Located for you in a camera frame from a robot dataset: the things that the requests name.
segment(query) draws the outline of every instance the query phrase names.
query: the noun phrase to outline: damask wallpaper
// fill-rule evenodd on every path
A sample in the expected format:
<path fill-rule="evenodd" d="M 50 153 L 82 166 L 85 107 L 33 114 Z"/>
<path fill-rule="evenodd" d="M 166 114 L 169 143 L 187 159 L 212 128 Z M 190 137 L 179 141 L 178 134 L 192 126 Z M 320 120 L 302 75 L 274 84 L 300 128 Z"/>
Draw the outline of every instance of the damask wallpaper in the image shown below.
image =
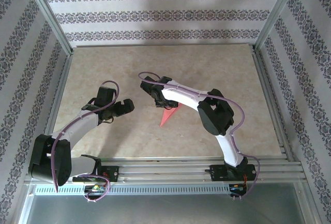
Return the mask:
<path fill-rule="evenodd" d="M 72 46 L 251 43 L 276 0 L 47 0 Z"/>
<path fill-rule="evenodd" d="M 0 223 L 10 223 L 67 56 L 35 0 L 0 0 L 0 34 Z"/>
<path fill-rule="evenodd" d="M 331 0 L 288 0 L 261 49 L 292 152 L 331 223 Z"/>

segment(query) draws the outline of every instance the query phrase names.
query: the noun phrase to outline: wire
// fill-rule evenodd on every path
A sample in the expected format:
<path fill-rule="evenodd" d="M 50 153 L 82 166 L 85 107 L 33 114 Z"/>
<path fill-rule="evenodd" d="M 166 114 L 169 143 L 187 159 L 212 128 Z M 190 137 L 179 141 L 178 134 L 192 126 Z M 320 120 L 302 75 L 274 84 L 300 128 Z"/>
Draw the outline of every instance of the wire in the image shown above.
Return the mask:
<path fill-rule="evenodd" d="M 97 199 L 91 199 L 91 198 L 89 197 L 89 194 L 92 193 L 91 190 L 87 193 L 86 196 L 84 196 L 84 197 L 87 199 L 88 202 L 96 202 L 96 201 L 99 201 L 99 200 L 101 200 L 102 198 L 104 198 L 104 197 L 108 194 L 108 192 L 109 192 L 109 190 L 110 190 L 110 181 L 109 181 L 109 179 L 108 179 L 107 177 L 105 177 L 105 176 L 100 176 L 100 175 L 93 175 L 93 174 L 81 174 L 81 175 L 78 175 L 78 176 L 79 176 L 79 177 L 96 177 L 96 178 L 102 178 L 102 179 L 106 180 L 106 188 L 105 188 L 103 194 L 102 194 L 101 196 L 99 196 Z"/>
<path fill-rule="evenodd" d="M 184 88 L 184 87 L 181 87 L 180 85 L 169 85 L 169 84 L 166 84 L 166 83 L 159 83 L 159 82 L 153 82 L 153 81 L 149 81 L 149 80 L 146 80 L 144 78 L 141 77 L 141 74 L 152 74 L 152 75 L 155 75 L 157 76 L 159 79 L 160 79 L 160 76 L 153 73 L 153 72 L 149 72 L 149 71 L 143 71 L 141 73 L 138 74 L 138 77 L 143 81 L 143 82 L 146 82 L 146 83 L 151 83 L 151 84 L 157 84 L 157 85 L 162 85 L 162 86 L 173 86 L 174 88 L 176 89 L 180 89 L 182 90 L 183 92 L 187 92 L 187 93 L 191 93 L 191 94 L 196 94 L 195 91 L 192 91 L 190 89 L 187 89 L 187 88 Z M 235 143 L 235 138 L 234 138 L 234 132 L 244 123 L 244 120 L 245 120 L 245 113 L 244 113 L 244 110 L 242 109 L 242 107 L 240 107 L 239 104 L 237 104 L 235 101 L 233 100 L 230 100 L 230 99 L 227 99 L 227 98 L 224 98 L 224 97 L 220 97 L 220 96 L 213 96 L 213 95 L 209 95 L 209 94 L 199 94 L 199 97 L 209 97 L 209 98 L 214 98 L 214 99 L 219 99 L 219 100 L 223 100 L 223 101 L 226 101 L 228 103 L 231 103 L 233 105 L 235 105 L 240 113 L 242 114 L 242 119 L 241 121 L 239 122 L 238 125 L 236 125 L 230 132 L 230 139 L 231 139 L 231 142 L 233 144 L 233 147 L 234 149 L 236 150 L 236 152 L 238 154 L 241 154 L 243 155 L 244 157 L 247 157 L 247 158 L 252 158 L 252 159 L 255 159 L 256 162 L 258 163 L 258 169 L 256 171 L 256 177 L 253 181 L 253 184 L 252 184 L 252 187 L 250 187 L 250 189 L 241 197 L 242 199 L 244 199 L 249 193 L 252 192 L 252 190 L 254 189 L 254 186 L 258 180 L 258 177 L 259 177 L 259 174 L 260 174 L 260 161 L 258 160 L 258 158 L 256 158 L 255 156 L 251 156 L 251 155 L 247 155 L 247 154 L 244 154 L 242 153 L 241 151 L 239 151 L 238 147 L 236 146 L 236 143 Z"/>
<path fill-rule="evenodd" d="M 53 177 L 53 183 L 54 183 L 54 187 L 55 187 L 55 192 L 58 193 L 58 184 L 57 184 L 57 178 L 56 178 L 56 171 L 55 171 L 55 148 L 56 148 L 56 145 L 59 141 L 59 139 L 61 138 L 62 135 L 64 135 L 64 133 L 73 125 L 75 124 L 77 121 L 79 121 L 80 119 L 84 118 L 84 117 L 87 117 L 88 115 L 90 114 L 93 114 L 93 113 L 96 113 L 96 112 L 99 112 L 103 109 L 106 109 L 108 108 L 109 106 L 111 106 L 112 104 L 114 104 L 118 98 L 118 95 L 119 95 L 119 85 L 118 83 L 114 82 L 114 81 L 111 81 L 111 80 L 108 80 L 108 81 L 104 81 L 101 86 L 104 86 L 106 83 L 113 83 L 116 85 L 116 88 L 117 88 L 117 93 L 115 95 L 115 98 L 109 103 L 107 104 L 106 106 L 104 107 L 101 107 L 99 109 L 95 109 L 93 111 L 90 111 L 86 114 L 83 114 L 82 116 L 79 116 L 77 117 L 76 119 L 74 119 L 72 122 L 70 122 L 65 128 L 63 128 L 63 130 L 58 134 L 58 136 L 56 137 L 54 143 L 53 143 L 53 146 L 52 146 L 52 150 L 51 150 L 51 170 L 52 170 L 52 177 Z"/>

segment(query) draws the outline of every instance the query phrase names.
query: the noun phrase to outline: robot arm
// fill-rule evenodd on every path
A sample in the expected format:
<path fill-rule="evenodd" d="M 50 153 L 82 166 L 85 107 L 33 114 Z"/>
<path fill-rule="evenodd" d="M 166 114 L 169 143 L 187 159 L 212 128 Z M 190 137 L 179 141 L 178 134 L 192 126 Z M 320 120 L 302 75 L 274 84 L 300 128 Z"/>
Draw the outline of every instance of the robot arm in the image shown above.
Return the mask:
<path fill-rule="evenodd" d="M 145 80 L 156 82 L 150 77 L 146 77 Z M 165 85 L 143 81 L 140 87 L 154 98 L 156 107 L 176 108 L 180 102 L 198 111 L 204 128 L 216 137 L 221 146 L 225 165 L 234 175 L 236 171 L 242 171 L 247 165 L 247 158 L 238 153 L 234 144 L 226 137 L 227 130 L 234 123 L 234 112 L 226 101 L 205 96 L 223 97 L 222 93 L 217 89 L 210 92 L 198 91 L 180 85 L 168 77 L 162 77 L 157 83 Z"/>
<path fill-rule="evenodd" d="M 80 113 L 73 119 L 76 120 L 80 118 L 80 120 L 73 123 L 61 136 L 61 140 L 59 140 L 56 145 L 55 153 L 56 178 L 59 186 L 64 185 L 70 177 L 80 174 L 98 174 L 98 172 L 101 171 L 100 159 L 89 155 L 81 155 L 78 158 L 72 158 L 71 150 L 83 136 L 101 123 L 110 119 L 113 120 L 114 117 L 119 117 L 134 110 L 132 100 L 125 99 L 123 104 L 116 102 L 101 111 L 90 113 L 106 106 L 113 100 L 115 94 L 116 90 L 101 86 L 97 97 L 92 98 L 82 107 Z M 51 149 L 56 137 L 67 126 L 68 124 L 59 131 L 52 133 L 50 136 L 39 135 L 36 138 L 29 165 L 29 174 L 31 177 L 46 182 L 53 182 L 51 173 Z"/>

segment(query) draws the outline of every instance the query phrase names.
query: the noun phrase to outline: beige floor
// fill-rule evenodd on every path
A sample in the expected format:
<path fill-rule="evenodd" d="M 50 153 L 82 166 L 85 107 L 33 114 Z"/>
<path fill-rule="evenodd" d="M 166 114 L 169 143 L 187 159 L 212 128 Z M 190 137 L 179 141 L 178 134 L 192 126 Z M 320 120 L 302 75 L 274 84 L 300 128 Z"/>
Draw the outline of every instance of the beige floor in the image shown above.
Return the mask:
<path fill-rule="evenodd" d="M 135 110 L 90 131 L 72 155 L 112 157 L 221 156 L 217 140 L 202 126 L 196 111 L 182 106 L 159 127 L 163 109 L 139 87 L 137 74 L 153 71 L 186 86 L 219 89 L 237 101 L 246 121 L 236 133 L 238 147 L 252 155 L 280 155 L 250 49 L 246 44 L 77 48 L 56 120 L 55 130 L 95 97 L 99 85 L 115 80 L 119 100 L 131 98 Z M 240 120 L 235 110 L 235 123 Z"/>

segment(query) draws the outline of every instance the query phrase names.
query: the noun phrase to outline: white arm segment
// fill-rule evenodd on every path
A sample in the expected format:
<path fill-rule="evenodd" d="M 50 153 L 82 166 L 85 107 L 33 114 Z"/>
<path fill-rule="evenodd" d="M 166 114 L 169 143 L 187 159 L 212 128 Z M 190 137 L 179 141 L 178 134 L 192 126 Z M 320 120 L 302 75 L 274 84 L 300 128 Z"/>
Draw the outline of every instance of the white arm segment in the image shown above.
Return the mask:
<path fill-rule="evenodd" d="M 90 112 L 90 110 L 82 110 L 74 119 L 81 117 L 83 114 L 86 114 L 88 112 Z M 60 139 L 69 141 L 70 149 L 72 150 L 72 148 L 77 144 L 78 141 L 81 140 L 82 137 L 85 136 L 85 134 L 98 126 L 98 120 L 99 119 L 97 114 L 90 114 L 74 123 L 71 127 L 69 127 L 69 129 L 64 133 L 64 135 L 61 136 Z M 66 126 L 64 126 L 59 131 L 52 133 L 52 138 L 56 139 L 58 134 L 62 132 L 65 127 Z M 88 157 L 80 156 L 78 158 L 72 158 L 72 169 L 70 177 L 85 173 L 90 174 L 93 171 L 94 165 L 95 161 Z"/>
<path fill-rule="evenodd" d="M 177 89 L 177 86 L 189 89 L 191 91 L 194 91 L 195 93 L 187 92 L 183 89 Z M 162 94 L 167 100 L 173 100 L 180 102 L 186 106 L 189 106 L 196 111 L 198 110 L 199 101 L 203 101 L 206 97 L 200 97 L 199 94 L 207 94 L 207 91 L 197 91 L 196 89 L 192 89 L 189 87 L 186 87 L 184 85 L 181 85 L 177 83 L 176 81 L 172 80 L 167 83 L 167 85 L 164 86 L 162 90 Z M 221 146 L 221 149 L 224 154 L 224 161 L 231 165 L 236 167 L 241 163 L 241 161 L 244 159 L 244 157 L 237 153 L 231 140 L 226 138 L 222 135 L 215 136 L 219 145 Z"/>

